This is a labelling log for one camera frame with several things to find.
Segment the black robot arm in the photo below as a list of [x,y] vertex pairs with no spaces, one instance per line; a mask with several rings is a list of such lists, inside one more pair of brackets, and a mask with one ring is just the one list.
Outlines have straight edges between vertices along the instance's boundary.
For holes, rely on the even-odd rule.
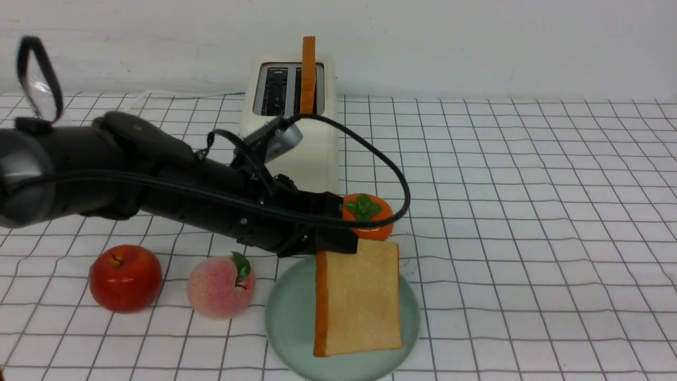
[[[234,142],[230,165],[208,159],[216,135]],[[108,112],[90,126],[53,127],[18,117],[2,129],[2,227],[19,229],[67,215],[128,220],[159,215],[232,237],[279,257],[320,251],[355,253],[358,237],[344,227],[342,198],[299,190],[273,176],[260,150],[234,133],[208,134],[193,150],[157,126]]]

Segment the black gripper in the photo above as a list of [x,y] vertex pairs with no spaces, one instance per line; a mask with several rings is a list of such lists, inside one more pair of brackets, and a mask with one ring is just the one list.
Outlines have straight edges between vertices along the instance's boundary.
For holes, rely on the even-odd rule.
[[286,212],[298,214],[300,219],[281,221],[281,244],[275,248],[280,258],[296,254],[313,256],[319,252],[354,254],[358,248],[357,234],[335,224],[319,224],[317,220],[343,220],[343,198],[331,192],[314,193],[297,188],[291,178],[275,176],[278,186],[275,206]]

